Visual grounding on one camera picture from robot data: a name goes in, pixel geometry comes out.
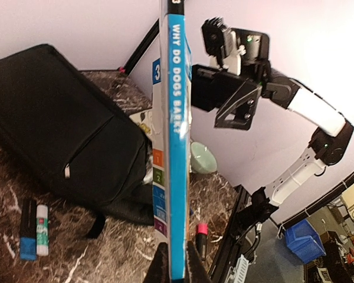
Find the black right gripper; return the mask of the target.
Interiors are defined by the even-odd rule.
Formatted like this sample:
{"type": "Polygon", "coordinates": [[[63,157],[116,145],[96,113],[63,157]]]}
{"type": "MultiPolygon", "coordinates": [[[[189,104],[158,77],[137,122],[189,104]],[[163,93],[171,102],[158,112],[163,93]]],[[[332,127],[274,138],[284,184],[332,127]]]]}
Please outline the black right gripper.
{"type": "Polygon", "coordinates": [[[231,36],[232,50],[223,60],[227,71],[199,64],[192,67],[191,104],[206,112],[216,108],[216,128],[248,130],[262,86],[240,75],[246,49],[235,31],[231,31],[231,36]]]}

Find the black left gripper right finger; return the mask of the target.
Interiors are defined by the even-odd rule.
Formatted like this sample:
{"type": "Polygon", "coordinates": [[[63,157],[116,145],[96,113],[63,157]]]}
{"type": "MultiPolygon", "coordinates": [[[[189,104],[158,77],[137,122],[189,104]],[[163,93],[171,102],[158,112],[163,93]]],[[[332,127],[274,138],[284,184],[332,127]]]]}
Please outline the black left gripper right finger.
{"type": "Polygon", "coordinates": [[[199,254],[193,242],[187,242],[187,274],[186,282],[190,283],[210,283],[211,280],[200,260],[199,254]]]}

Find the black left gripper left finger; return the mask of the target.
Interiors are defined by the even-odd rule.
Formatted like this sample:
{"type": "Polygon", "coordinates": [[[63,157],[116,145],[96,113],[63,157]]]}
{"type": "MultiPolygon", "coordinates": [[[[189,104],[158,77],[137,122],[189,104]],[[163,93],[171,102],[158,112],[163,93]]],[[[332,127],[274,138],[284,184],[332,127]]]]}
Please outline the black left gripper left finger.
{"type": "Polygon", "coordinates": [[[150,264],[143,283],[169,282],[168,244],[161,242],[150,264]]]}

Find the dog picture book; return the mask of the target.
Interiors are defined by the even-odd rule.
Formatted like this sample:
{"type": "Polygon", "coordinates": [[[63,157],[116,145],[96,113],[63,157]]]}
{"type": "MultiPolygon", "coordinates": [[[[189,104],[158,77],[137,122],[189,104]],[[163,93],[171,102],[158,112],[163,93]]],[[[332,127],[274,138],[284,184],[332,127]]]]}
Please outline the dog picture book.
{"type": "Polygon", "coordinates": [[[185,282],[189,226],[192,58],[183,1],[161,1],[160,57],[153,62],[153,214],[168,247],[170,282],[185,282]]]}

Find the black student backpack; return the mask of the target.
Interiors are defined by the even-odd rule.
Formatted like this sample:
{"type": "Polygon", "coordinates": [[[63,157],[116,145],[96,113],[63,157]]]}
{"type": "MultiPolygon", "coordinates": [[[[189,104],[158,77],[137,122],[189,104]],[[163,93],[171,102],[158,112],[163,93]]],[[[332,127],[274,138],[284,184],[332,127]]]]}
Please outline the black student backpack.
{"type": "Polygon", "coordinates": [[[52,45],[0,59],[0,144],[50,192],[96,214],[89,238],[108,216],[154,224],[150,140],[52,45]]]}

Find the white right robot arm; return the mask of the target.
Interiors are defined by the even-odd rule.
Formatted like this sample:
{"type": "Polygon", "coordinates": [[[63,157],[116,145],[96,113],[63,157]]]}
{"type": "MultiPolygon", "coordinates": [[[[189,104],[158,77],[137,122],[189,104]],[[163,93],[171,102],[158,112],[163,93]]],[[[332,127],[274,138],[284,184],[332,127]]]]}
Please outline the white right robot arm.
{"type": "MultiPolygon", "coordinates": [[[[345,46],[340,36],[327,31],[271,36],[271,62],[276,69],[305,83],[342,111],[345,85],[339,80],[345,68],[345,46]]],[[[315,126],[298,114],[283,110],[267,100],[258,103],[249,130],[216,129],[214,112],[192,109],[192,137],[208,146],[218,161],[220,174],[231,185],[243,185],[250,192],[273,181],[303,152],[315,126]]],[[[274,221],[283,221],[329,190],[349,164],[346,156],[338,165],[315,176],[297,189],[263,227],[255,265],[247,282],[298,282],[302,280],[299,260],[276,239],[274,221]]]]}

